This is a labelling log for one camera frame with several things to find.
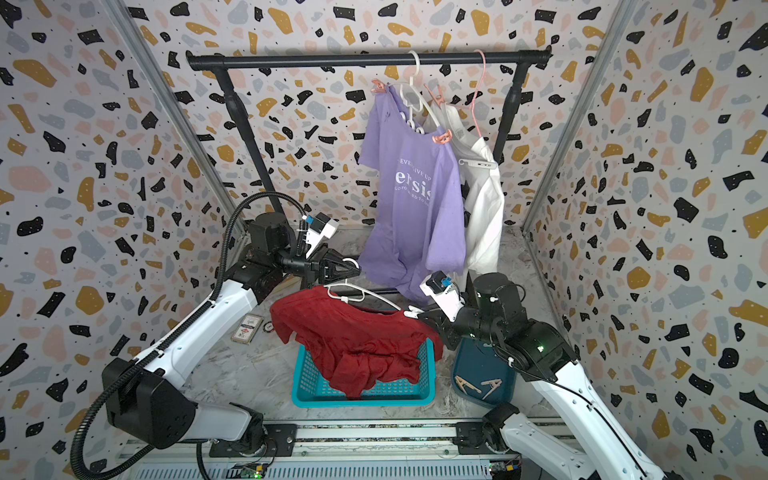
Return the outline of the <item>pink clothespin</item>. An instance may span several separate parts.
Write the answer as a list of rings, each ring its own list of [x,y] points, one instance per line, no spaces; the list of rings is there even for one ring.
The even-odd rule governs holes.
[[[449,143],[453,138],[453,133],[451,130],[445,130],[442,134],[439,135],[433,135],[432,141],[436,144],[447,144]]]
[[[388,92],[388,86],[386,84],[384,84],[383,82],[374,79],[372,81],[372,89],[371,89],[371,91],[373,93],[377,93],[377,94],[379,94],[379,93],[387,93]]]

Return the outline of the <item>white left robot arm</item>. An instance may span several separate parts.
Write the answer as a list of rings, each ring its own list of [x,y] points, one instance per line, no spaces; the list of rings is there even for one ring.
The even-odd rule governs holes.
[[[263,416],[240,405],[216,405],[189,399],[182,391],[188,377],[212,347],[261,304],[287,276],[304,287],[325,285],[358,275],[359,269],[327,242],[338,221],[319,213],[305,217],[295,231],[277,212],[249,222],[250,242],[225,273],[221,288],[157,344],[133,360],[114,360],[103,371],[108,422],[156,449],[193,440],[218,440],[251,455],[266,443]]]

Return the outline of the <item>white plastic hangers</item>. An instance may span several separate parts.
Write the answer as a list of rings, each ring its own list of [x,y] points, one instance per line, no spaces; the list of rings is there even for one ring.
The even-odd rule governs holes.
[[[441,123],[432,110],[431,106],[428,104],[427,100],[415,86],[415,77],[420,72],[420,57],[414,50],[409,50],[408,53],[413,57],[415,63],[415,72],[408,77],[406,82],[401,82],[398,84],[398,95],[400,96],[403,105],[407,109],[407,112],[402,114],[402,118],[411,130],[419,134],[424,134],[424,128],[418,124],[415,119],[417,112],[425,111],[427,113],[427,117],[432,120],[432,123],[436,128],[439,128]]]

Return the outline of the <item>red garment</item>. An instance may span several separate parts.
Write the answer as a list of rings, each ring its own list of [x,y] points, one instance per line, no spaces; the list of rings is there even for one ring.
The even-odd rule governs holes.
[[[358,400],[378,382],[420,380],[419,350],[430,340],[436,362],[443,357],[439,335],[402,311],[375,311],[333,299],[323,287],[301,290],[270,307],[283,343],[305,347],[329,386]]]

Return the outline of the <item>pink wire hanger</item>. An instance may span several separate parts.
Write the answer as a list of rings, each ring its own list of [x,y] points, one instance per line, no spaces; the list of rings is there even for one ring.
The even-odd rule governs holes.
[[[482,63],[482,70],[481,70],[479,79],[476,81],[472,100],[470,102],[470,114],[475,127],[475,133],[480,139],[484,139],[484,135],[481,132],[479,122],[476,116],[476,105],[477,105],[477,99],[479,97],[480,89],[484,83],[486,72],[487,72],[487,59],[486,59],[485,53],[482,50],[475,49],[473,52],[477,53],[480,56],[481,63]]]

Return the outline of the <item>white printed t-shirt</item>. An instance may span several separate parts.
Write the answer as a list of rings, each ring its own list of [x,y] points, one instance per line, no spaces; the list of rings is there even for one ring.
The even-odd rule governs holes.
[[[464,200],[467,254],[461,278],[492,273],[498,266],[505,206],[499,165],[484,138],[464,127],[454,106],[444,104],[441,112],[441,124],[452,133]]]

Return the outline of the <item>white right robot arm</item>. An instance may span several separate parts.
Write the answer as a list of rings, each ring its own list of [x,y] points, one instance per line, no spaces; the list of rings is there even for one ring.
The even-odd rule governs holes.
[[[502,273],[466,281],[443,272],[421,283],[435,305],[418,318],[444,345],[479,340],[556,410],[578,441],[572,448],[503,403],[483,418],[485,442],[535,462],[555,479],[664,479],[666,473],[634,442],[596,393],[570,344],[552,325],[528,317],[518,286]]]

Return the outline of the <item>purple garment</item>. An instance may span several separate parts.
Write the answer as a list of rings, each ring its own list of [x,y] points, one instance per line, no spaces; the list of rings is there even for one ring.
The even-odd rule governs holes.
[[[359,256],[365,276],[425,305],[420,284],[432,273],[460,272],[467,247],[458,163],[441,128],[406,123],[393,86],[375,95],[359,163],[378,171],[377,217]]]

